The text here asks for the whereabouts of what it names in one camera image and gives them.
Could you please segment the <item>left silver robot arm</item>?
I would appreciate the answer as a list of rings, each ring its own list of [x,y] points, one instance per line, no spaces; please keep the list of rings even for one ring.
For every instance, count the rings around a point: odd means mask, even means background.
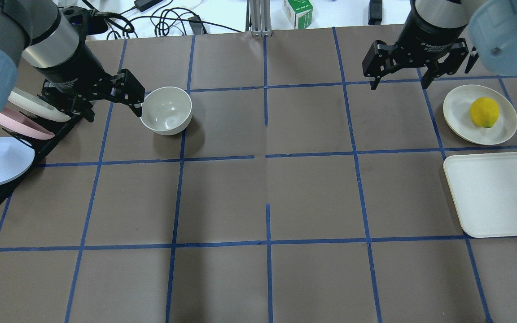
[[[24,59],[45,77],[38,102],[49,109],[93,122],[94,101],[108,100],[141,117],[145,88],[127,69],[109,75],[86,45],[87,30],[51,0],[0,0],[0,112]]]

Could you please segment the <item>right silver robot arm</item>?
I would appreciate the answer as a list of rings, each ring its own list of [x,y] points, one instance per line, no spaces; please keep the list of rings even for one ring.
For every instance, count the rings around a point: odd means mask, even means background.
[[[371,89],[402,68],[426,71],[421,85],[453,75],[467,61],[490,72],[517,76],[517,0],[412,0],[403,29],[393,45],[376,40],[362,61]]]

